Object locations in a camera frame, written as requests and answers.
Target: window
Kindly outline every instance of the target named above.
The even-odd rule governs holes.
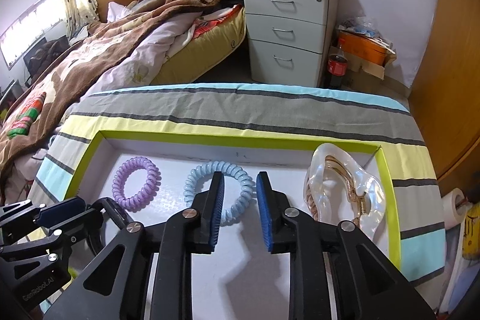
[[[64,18],[65,9],[61,0],[39,0],[13,22],[0,36],[0,49],[8,69],[48,29]]]

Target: black stripe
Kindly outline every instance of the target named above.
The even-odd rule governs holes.
[[[69,166],[67,166],[65,163],[60,162],[59,160],[55,159],[53,156],[49,155],[48,153],[45,155],[45,157],[50,160],[52,163],[58,165],[62,170],[65,170],[69,174],[73,175],[75,170]]]
[[[439,275],[442,275],[444,269],[445,269],[445,267],[442,267],[441,269],[432,271],[430,274],[424,275],[423,277],[420,277],[419,279],[416,279],[414,281],[410,281],[410,284],[412,286],[416,287],[416,286],[421,285],[422,283],[433,280],[433,278],[438,277]]]
[[[237,88],[214,88],[214,87],[198,87],[198,88],[162,88],[161,90],[131,90],[131,91],[113,91],[113,92],[103,92],[95,95],[91,95],[91,98],[102,97],[109,95],[121,95],[121,94],[154,94],[157,92],[218,92],[226,94],[237,94],[237,95],[262,95],[264,97],[278,97],[285,99],[311,99],[317,102],[336,102],[345,106],[358,106],[366,109],[377,109],[383,110],[385,112],[399,113],[403,115],[411,116],[408,111],[400,109],[392,109],[390,107],[384,107],[380,105],[369,105],[366,103],[352,102],[351,100],[340,100],[330,97],[317,97],[310,94],[291,94],[287,92],[278,92],[278,91],[264,91],[264,90],[239,90]]]
[[[40,179],[35,177],[35,182],[37,183],[37,185],[40,186],[40,188],[43,190],[43,192],[53,201],[53,203],[59,203],[60,202],[57,199],[57,197],[55,197],[52,193],[50,193],[50,191],[45,187],[45,185],[42,182],[40,182]]]
[[[69,135],[68,133],[63,133],[63,132],[59,132],[59,133],[57,134],[57,136],[62,136],[62,137],[64,137],[64,138],[70,139],[70,140],[80,141],[81,143],[84,143],[84,144],[89,144],[90,141],[92,141],[92,140],[90,140],[90,139],[85,139],[85,138],[83,138],[83,137],[78,137],[78,136]]]
[[[214,121],[214,120],[205,120],[205,119],[196,119],[196,118],[178,118],[173,115],[137,115],[137,114],[128,114],[128,113],[88,113],[88,112],[76,112],[75,115],[84,115],[87,117],[111,117],[111,118],[128,118],[133,120],[145,120],[145,121],[171,121],[176,124],[190,124],[190,125],[208,125],[212,127],[225,127],[225,128],[234,128],[234,129],[251,129],[259,130],[264,132],[275,132],[275,133],[290,133],[297,135],[309,135],[309,136],[323,136],[331,137],[335,139],[354,139],[361,141],[384,141],[391,144],[409,144],[409,145],[420,145],[425,146],[423,141],[418,140],[408,140],[401,138],[391,138],[387,136],[379,135],[361,135],[358,133],[340,133],[324,129],[310,129],[310,128],[298,128],[298,127],[277,127],[273,125],[260,125],[260,124],[244,124],[240,122],[230,122],[230,121]]]
[[[415,236],[428,234],[430,232],[435,232],[440,229],[445,229],[444,221],[442,221],[441,223],[431,224],[429,226],[421,226],[418,228],[409,229],[408,231],[401,231],[400,239],[403,240],[403,239],[414,238]]]
[[[436,179],[392,179],[393,187],[438,186]]]

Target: light blue stripe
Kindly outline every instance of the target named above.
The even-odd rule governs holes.
[[[381,107],[388,107],[390,109],[398,109],[404,112],[409,112],[403,105],[396,100],[380,95],[363,94],[355,91],[342,90],[328,90],[326,88],[312,88],[300,86],[284,86],[277,84],[248,84],[248,83],[191,83],[191,84],[176,84],[163,86],[144,86],[134,88],[121,88],[119,90],[96,92],[92,95],[111,93],[114,91],[135,91],[135,90],[165,90],[172,88],[235,88],[237,90],[245,91],[275,91],[284,92],[288,94],[308,94],[315,97],[333,98],[337,100],[344,100],[346,102],[363,103],[366,105],[375,105]]]
[[[414,281],[445,266],[445,229],[400,241],[402,274]]]
[[[37,173],[38,180],[56,199],[62,201],[67,193],[72,175],[49,159],[44,159]]]

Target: drawer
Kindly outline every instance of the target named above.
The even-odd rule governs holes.
[[[322,55],[249,40],[251,78],[268,84],[317,87]]]
[[[322,53],[325,25],[278,16],[247,14],[248,37],[307,51]]]
[[[245,0],[245,12],[326,25],[328,0]]]

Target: screw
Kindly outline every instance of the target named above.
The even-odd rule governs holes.
[[[352,223],[352,221],[342,221],[340,228],[342,228],[344,231],[351,232],[355,229],[355,224]]]
[[[130,232],[131,234],[134,234],[135,232],[140,231],[141,228],[142,228],[142,223],[139,223],[138,221],[134,221],[127,225],[127,231]]]
[[[285,216],[287,217],[297,217],[300,214],[298,209],[295,208],[286,208],[285,209]]]
[[[182,216],[185,217],[186,219],[191,219],[192,217],[195,217],[197,215],[197,211],[195,209],[189,208],[185,209],[182,212]]]

